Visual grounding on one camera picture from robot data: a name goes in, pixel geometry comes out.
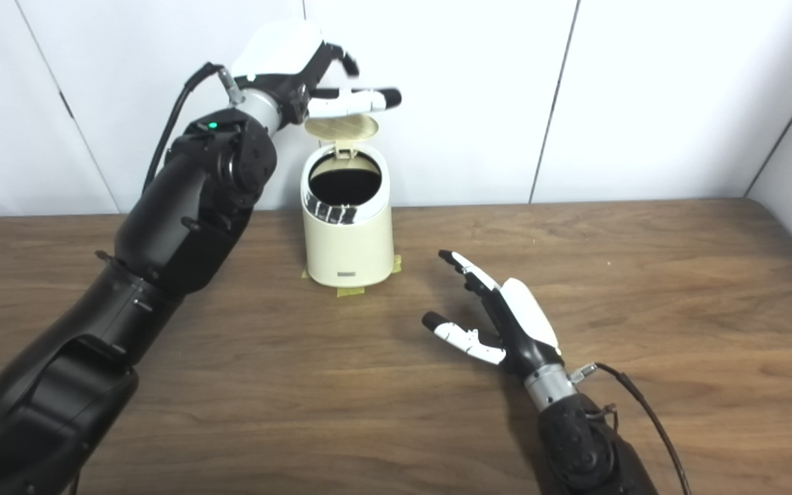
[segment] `white robotic hand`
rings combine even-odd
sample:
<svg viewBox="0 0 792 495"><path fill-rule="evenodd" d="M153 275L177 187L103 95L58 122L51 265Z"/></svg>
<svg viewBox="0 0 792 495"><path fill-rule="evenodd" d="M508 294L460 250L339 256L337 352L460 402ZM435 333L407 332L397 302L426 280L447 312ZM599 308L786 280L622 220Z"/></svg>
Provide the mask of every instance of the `white robotic hand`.
<svg viewBox="0 0 792 495"><path fill-rule="evenodd" d="M402 102L396 88L317 88L333 60L348 76L359 75L356 61L343 48L323 40L320 28L300 19L263 26L232 66L232 106L260 119L273 134L277 129L306 119L352 116L392 109ZM230 87L223 78L225 87Z"/></svg>
<svg viewBox="0 0 792 495"><path fill-rule="evenodd" d="M524 348L529 346L526 338L509 338L518 332L519 335L527 336L532 341L540 342L560 356L558 338L552 329L552 324L549 323L527 285L515 278L498 285L484 270L453 251L440 251L439 256L466 278L466 288L482 298L482 305L497 326L500 338L514 342L513 354L522 356L527 353ZM422 322L438 338L479 360L500 364L508 355L506 349L481 344L478 330L466 331L441 314L427 313Z"/></svg>

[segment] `open lid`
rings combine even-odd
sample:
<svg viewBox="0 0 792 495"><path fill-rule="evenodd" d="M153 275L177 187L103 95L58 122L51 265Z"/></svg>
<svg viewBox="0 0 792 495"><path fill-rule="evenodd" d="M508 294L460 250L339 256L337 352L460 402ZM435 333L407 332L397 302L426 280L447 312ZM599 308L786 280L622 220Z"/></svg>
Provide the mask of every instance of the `open lid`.
<svg viewBox="0 0 792 495"><path fill-rule="evenodd" d="M348 115L331 119L310 119L305 130L320 141L355 143L377 133L377 122L368 115Z"/></svg>

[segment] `metal connector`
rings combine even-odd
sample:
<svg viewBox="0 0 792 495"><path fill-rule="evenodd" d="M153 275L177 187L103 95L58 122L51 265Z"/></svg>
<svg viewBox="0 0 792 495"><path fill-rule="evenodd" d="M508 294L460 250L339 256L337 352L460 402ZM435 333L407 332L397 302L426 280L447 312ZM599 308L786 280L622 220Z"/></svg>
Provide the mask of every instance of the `metal connector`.
<svg viewBox="0 0 792 495"><path fill-rule="evenodd" d="M230 106L236 107L246 101L246 97L244 96L243 92L240 91L240 88L237 87L237 82L234 81L234 78L232 78L232 75L230 75L228 69L223 67L219 69L217 73L219 80L222 81L222 85L228 94Z"/></svg>
<svg viewBox="0 0 792 495"><path fill-rule="evenodd" d="M588 378L588 376L591 376L591 374L596 371L597 371L597 364L594 363L585 364L585 366L579 368L575 372L570 373L569 376L570 383L576 385L579 382L582 382L582 380Z"/></svg>

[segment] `black cable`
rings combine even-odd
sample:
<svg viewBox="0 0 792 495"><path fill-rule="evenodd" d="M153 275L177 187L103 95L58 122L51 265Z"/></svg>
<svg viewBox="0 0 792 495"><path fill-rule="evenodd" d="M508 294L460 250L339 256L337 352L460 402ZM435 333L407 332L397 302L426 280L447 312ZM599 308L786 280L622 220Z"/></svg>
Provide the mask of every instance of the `black cable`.
<svg viewBox="0 0 792 495"><path fill-rule="evenodd" d="M145 174L145 182L142 184L142 192L145 192L145 189L147 189L155 179L157 166L160 165L161 156L164 154L164 148L167 147L167 141L170 140L170 134L173 132L173 127L176 126L176 121L179 119L179 113L182 112L182 106L185 104L188 94L194 91L204 79L217 73L219 69L222 69L222 66L207 62L185 82L182 91L179 93L179 97L176 98L176 103L173 104L173 110L170 110L170 117L167 119L166 125L164 125L164 132L161 133L161 138L157 141L155 154L151 156L151 163L148 164L148 172Z"/></svg>
<svg viewBox="0 0 792 495"><path fill-rule="evenodd" d="M662 438L665 448L668 449L670 458L672 458L674 469L676 469L676 477L680 479L680 487L683 489L684 495L692 495L692 489L689 487L689 481L686 479L686 473L683 470L683 464L680 463L680 458L677 455L674 444L672 444L670 438L668 438L666 429L664 429L664 426L662 426L662 422L659 421L656 413L653 412L653 408L650 407L647 399L644 398L644 394L641 394L641 391L637 388L637 386L634 385L634 383L631 382L631 379L629 379L628 375L625 373L616 371L616 369L604 363L595 363L595 366L606 371L607 373L612 374L613 377L616 378L617 382L621 383L622 386L625 386L626 391L628 391L636 401L640 402L643 410L647 411L647 416L650 417L650 420L653 422L653 426L656 426L656 431L659 432L659 436Z"/></svg>
<svg viewBox="0 0 792 495"><path fill-rule="evenodd" d="M72 480L72 484L69 485L69 495L78 495L78 477L81 476L81 471L75 473L75 479Z"/></svg>

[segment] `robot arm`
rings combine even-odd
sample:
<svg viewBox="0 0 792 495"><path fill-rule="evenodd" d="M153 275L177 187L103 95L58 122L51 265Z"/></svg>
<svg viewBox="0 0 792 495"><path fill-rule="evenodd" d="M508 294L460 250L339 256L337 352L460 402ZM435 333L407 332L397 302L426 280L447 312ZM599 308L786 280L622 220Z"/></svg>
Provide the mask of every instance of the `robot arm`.
<svg viewBox="0 0 792 495"><path fill-rule="evenodd" d="M276 168L274 133L309 116L333 60L355 61L304 21L269 25L218 74L229 106L191 122L152 160L146 187L85 295L0 372L0 494L56 495L75 479L138 387L133 369L183 298L204 288L243 234ZM349 107L346 112L368 111Z"/></svg>
<svg viewBox="0 0 792 495"><path fill-rule="evenodd" d="M537 407L537 431L546 452L545 468L560 487L560 494L656 495L656 487L635 449L607 424L606 415L612 408L598 407L575 387L600 366L616 374L641 400L628 377L605 364L587 364L568 375L552 325L526 285L510 278L500 286L460 254L439 251L439 256L465 277L466 289L481 298L503 348L481 346L477 330L466 332L437 313L425 314L423 325L466 354L500 364L522 380ZM688 495L689 485L676 452L646 402L641 403L669 445Z"/></svg>

